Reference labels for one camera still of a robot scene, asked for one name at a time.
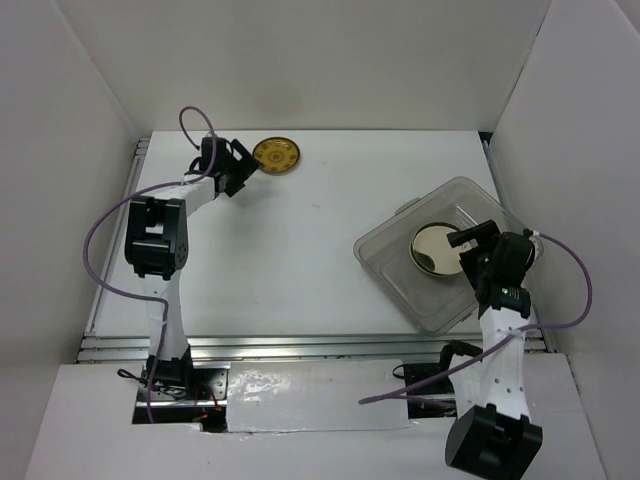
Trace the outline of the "yellow patterned plate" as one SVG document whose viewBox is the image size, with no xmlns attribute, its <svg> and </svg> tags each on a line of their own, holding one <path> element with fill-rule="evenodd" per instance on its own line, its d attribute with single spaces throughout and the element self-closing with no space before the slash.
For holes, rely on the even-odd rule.
<svg viewBox="0 0 640 480">
<path fill-rule="evenodd" d="M 283 175 L 297 167 L 302 155 L 299 146 L 285 137 L 269 137 L 258 142 L 252 151 L 260 170 L 268 175 Z"/>
</svg>

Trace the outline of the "cream plate with dark patch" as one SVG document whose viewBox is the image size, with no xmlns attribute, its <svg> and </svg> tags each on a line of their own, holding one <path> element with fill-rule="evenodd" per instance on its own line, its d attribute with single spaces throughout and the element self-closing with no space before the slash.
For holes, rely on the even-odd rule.
<svg viewBox="0 0 640 480">
<path fill-rule="evenodd" d="M 413 235 L 409 252 L 414 264 L 435 277 L 451 277 L 462 272 L 459 255 L 462 247 L 452 247 L 450 233 L 460 229 L 446 222 L 433 222 L 420 227 Z"/>
</svg>

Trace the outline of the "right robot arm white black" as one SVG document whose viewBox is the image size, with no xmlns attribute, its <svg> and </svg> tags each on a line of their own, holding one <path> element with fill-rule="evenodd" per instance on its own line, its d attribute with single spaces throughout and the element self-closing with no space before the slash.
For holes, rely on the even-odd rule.
<svg viewBox="0 0 640 480">
<path fill-rule="evenodd" d="M 524 287 L 536 257 L 532 240 L 501 232 L 493 220 L 447 236 L 465 243 L 460 264 L 478 303 L 484 358 L 449 348 L 435 368 L 438 385 L 455 394 L 457 418 L 449 431 L 445 462 L 481 479 L 520 479 L 539 452 L 543 433 L 532 423 L 524 388 L 525 327 L 531 296 Z"/>
</svg>

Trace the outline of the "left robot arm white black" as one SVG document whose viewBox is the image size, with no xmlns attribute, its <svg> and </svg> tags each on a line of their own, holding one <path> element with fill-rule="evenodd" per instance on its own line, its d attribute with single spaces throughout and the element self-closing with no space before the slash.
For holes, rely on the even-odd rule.
<svg viewBox="0 0 640 480">
<path fill-rule="evenodd" d="M 172 397 L 196 390 L 180 301 L 180 276 L 189 256 L 188 217 L 220 195 L 234 196 L 260 168 L 237 139 L 202 139 L 195 168 L 176 185 L 133 197 L 125 259 L 139 278 L 149 326 L 147 377 Z"/>
</svg>

